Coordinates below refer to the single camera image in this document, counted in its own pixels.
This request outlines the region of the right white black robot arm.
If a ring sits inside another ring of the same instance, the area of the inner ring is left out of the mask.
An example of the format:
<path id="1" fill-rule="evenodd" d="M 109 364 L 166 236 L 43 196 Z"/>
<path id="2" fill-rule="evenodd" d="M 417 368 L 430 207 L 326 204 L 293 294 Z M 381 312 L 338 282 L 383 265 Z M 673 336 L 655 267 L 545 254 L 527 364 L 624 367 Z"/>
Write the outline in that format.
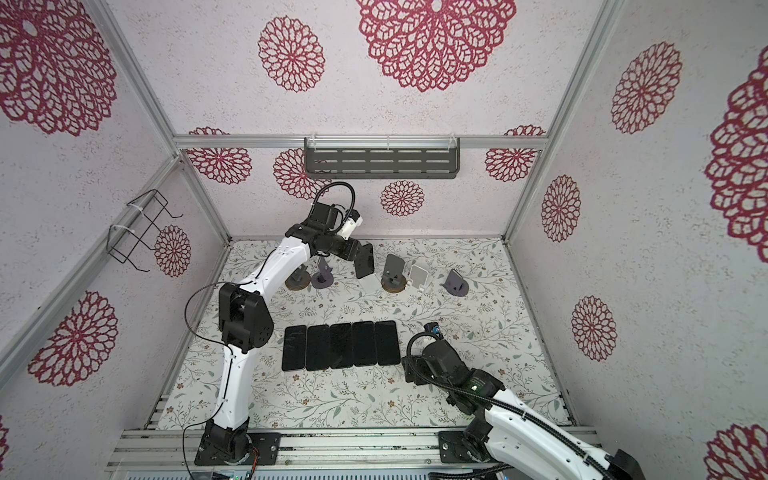
<path id="1" fill-rule="evenodd" d="M 447 393 L 446 401 L 472 422 L 462 445 L 487 473 L 514 468 L 532 479 L 643 479 L 639 462 L 618 449 L 611 454 L 576 438 L 539 415 L 511 389 L 469 368 L 446 339 L 420 332 L 406 345 L 406 372 Z"/>

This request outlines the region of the black phone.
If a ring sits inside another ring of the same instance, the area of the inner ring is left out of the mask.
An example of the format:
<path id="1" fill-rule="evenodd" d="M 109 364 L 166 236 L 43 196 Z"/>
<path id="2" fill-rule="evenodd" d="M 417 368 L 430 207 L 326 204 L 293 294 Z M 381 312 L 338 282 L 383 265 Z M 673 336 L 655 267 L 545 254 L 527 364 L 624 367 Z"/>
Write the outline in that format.
<path id="1" fill-rule="evenodd" d="M 372 366 L 377 363 L 375 326 L 372 321 L 352 324 L 353 365 Z"/>
<path id="2" fill-rule="evenodd" d="M 322 371 L 330 367 L 331 340 L 329 325 L 315 325 L 307 329 L 306 361 L 307 371 Z"/>
<path id="3" fill-rule="evenodd" d="M 354 269 L 357 279 L 363 279 L 375 273 L 373 245 L 361 245 L 354 258 Z"/>
<path id="4" fill-rule="evenodd" d="M 306 365 L 307 326 L 297 325 L 285 329 L 281 369 L 297 371 Z"/>
<path id="5" fill-rule="evenodd" d="M 354 365 L 354 347 L 352 340 L 352 324 L 339 323 L 331 325 L 330 334 L 330 360 L 329 366 L 333 370 L 350 368 Z"/>
<path id="6" fill-rule="evenodd" d="M 401 353 L 396 322 L 393 320 L 376 322 L 374 330 L 377 364 L 380 366 L 399 364 Z"/>

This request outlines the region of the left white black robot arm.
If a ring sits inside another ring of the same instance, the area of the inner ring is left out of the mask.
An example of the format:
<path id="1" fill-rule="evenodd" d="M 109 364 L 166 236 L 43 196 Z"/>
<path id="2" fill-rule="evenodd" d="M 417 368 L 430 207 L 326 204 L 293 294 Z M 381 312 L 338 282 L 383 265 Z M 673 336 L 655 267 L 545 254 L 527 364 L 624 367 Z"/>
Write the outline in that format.
<path id="1" fill-rule="evenodd" d="M 352 260 L 360 242 L 352 237 L 362 217 L 352 206 L 315 202 L 308 217 L 293 225 L 265 260 L 238 282 L 223 282 L 218 290 L 224 365 L 214 412 L 204 421 L 195 459 L 241 464 L 251 455 L 249 398 L 258 350 L 274 332 L 271 297 L 286 280 L 314 256 L 335 255 Z"/>

